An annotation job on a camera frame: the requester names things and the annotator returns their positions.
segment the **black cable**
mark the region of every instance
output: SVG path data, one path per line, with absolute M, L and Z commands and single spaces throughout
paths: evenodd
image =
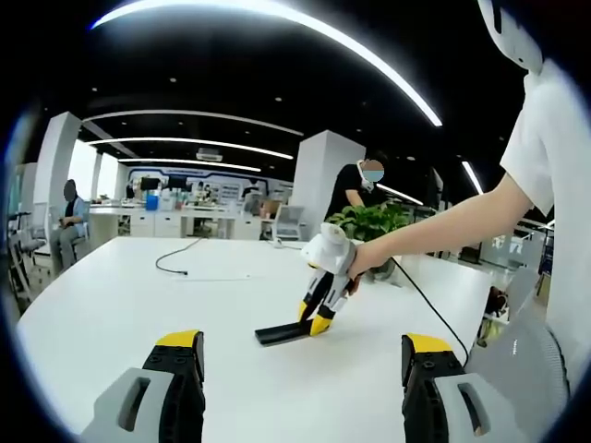
M 179 252 L 184 252 L 184 251 L 188 250 L 190 247 L 192 247 L 195 243 L 198 243 L 201 240 L 203 240 L 203 238 L 198 238 L 197 240 L 192 242 L 190 245 L 187 245 L 187 246 L 183 247 L 182 249 L 177 249 L 176 251 L 169 252 L 168 254 L 165 254 L 161 257 L 156 258 L 156 262 L 154 263 L 156 265 L 156 268 L 159 270 L 163 270 L 164 272 L 170 272 L 171 274 L 188 275 L 188 271 L 186 271 L 186 270 L 174 270 L 174 269 L 163 268 L 162 266 L 159 265 L 160 260 L 162 260 L 163 258 L 173 256 L 174 254 L 178 254 Z
M 465 353 L 465 362 L 463 364 L 463 366 L 467 363 L 468 361 L 468 350 L 465 348 L 464 343 L 460 340 L 460 338 L 458 337 L 458 334 L 455 333 L 455 330 L 453 330 L 453 328 L 449 325 L 449 323 L 447 321 L 445 321 L 445 318 L 443 318 L 441 316 L 441 314 L 439 313 L 439 311 L 435 308 L 435 306 L 433 306 L 431 304 L 431 302 L 428 300 L 427 296 L 421 291 L 421 289 L 418 287 L 418 285 L 415 283 L 415 281 L 413 279 L 410 278 L 410 275 L 408 275 L 406 273 L 406 271 L 404 270 L 404 268 L 402 266 L 400 266 L 400 263 L 398 263 L 396 261 L 396 258 L 392 257 L 392 260 L 394 260 L 394 263 L 396 263 L 396 266 L 398 266 L 398 268 L 400 268 L 400 270 L 403 272 L 404 276 L 413 284 L 413 286 L 415 286 L 415 289 L 418 291 L 418 293 L 421 294 L 421 296 L 423 297 L 423 299 L 427 302 L 428 307 L 431 308 L 431 310 L 437 314 L 437 317 L 440 318 L 440 320 L 443 322 L 443 324 L 445 326 L 447 326 L 447 329 L 450 330 L 450 332 L 453 334 L 453 337 L 455 337 L 456 340 L 458 340 L 460 342 L 460 344 L 462 345 L 462 349 L 464 350 Z

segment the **blue container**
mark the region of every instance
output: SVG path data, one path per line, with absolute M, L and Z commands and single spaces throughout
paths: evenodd
M 158 196 L 147 196 L 146 197 L 146 210 L 157 210 L 158 209 Z

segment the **black ceiling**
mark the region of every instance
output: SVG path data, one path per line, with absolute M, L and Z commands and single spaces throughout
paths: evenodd
M 485 189 L 502 175 L 498 163 L 521 108 L 525 72 L 496 49 L 476 1 L 290 2 L 390 64 L 435 110 L 442 127 L 433 126 L 376 68 L 300 25 L 185 7 L 138 13 L 89 31 L 118 2 L 78 3 L 87 2 L 49 10 L 59 20 L 51 26 L 35 22 L 37 33 L 52 31 L 44 43 L 33 44 L 39 70 L 29 73 L 47 108 L 45 124 L 63 111 L 80 118 L 141 109 L 231 114 L 304 136 L 194 115 L 127 115 L 94 123 L 115 138 L 203 138 L 295 157 L 302 139 L 330 129 L 369 150 L 387 151 L 392 164 L 386 185 L 411 196 L 424 182 L 426 166 L 434 166 L 454 202 L 474 195 L 461 159 L 473 163 Z M 43 131 L 29 158 L 39 151 Z M 86 131 L 80 137 L 96 139 Z M 194 159 L 198 147 L 124 144 L 142 157 L 184 159 Z M 234 149 L 223 149 L 223 155 L 225 162 L 259 165 L 262 174 L 293 179 L 295 160 Z

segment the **human arm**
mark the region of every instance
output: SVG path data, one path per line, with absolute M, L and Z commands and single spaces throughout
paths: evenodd
M 74 202 L 74 209 L 70 217 L 64 217 L 62 223 L 66 226 L 69 223 L 77 224 L 86 221 L 85 203 L 82 198 L 77 198 Z
M 64 226 L 66 226 L 69 223 L 72 223 L 72 224 L 82 223 L 82 217 L 78 217 L 76 215 L 73 215 L 72 217 L 64 217 L 62 219 L 62 224 Z
M 361 196 L 359 196 L 359 191 L 356 189 L 347 189 L 344 193 L 351 206 L 365 206 Z
M 344 189 L 344 195 L 351 206 L 365 206 L 363 199 L 359 195 L 361 177 L 357 166 L 353 164 L 346 165 L 337 176 L 337 183 L 341 189 Z
M 531 207 L 528 196 L 505 174 L 486 194 L 358 246 L 349 277 L 354 279 L 394 255 L 457 249 L 506 233 Z

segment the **white helmet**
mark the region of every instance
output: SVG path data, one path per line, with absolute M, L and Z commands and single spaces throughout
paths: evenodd
M 517 65 L 539 73 L 544 58 L 534 39 L 498 4 L 498 0 L 478 0 L 488 33 L 501 52 Z

